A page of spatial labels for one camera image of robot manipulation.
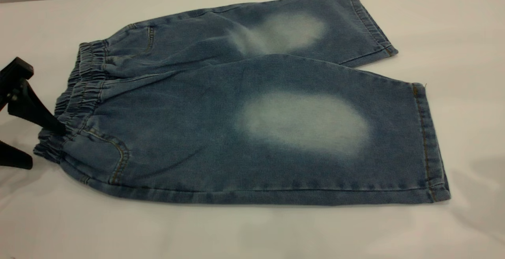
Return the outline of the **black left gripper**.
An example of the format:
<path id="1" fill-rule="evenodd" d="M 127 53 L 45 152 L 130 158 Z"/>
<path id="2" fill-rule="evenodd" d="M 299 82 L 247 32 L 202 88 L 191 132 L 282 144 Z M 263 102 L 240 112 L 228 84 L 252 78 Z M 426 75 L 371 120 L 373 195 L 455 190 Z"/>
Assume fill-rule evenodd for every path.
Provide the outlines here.
<path id="1" fill-rule="evenodd" d="M 57 135 L 65 135 L 65 125 L 48 111 L 31 88 L 28 80 L 33 74 L 33 67 L 19 57 L 1 70 L 1 109 L 7 105 L 10 115 L 37 124 Z M 33 159 L 29 154 L 0 141 L 0 165 L 31 170 Z"/>

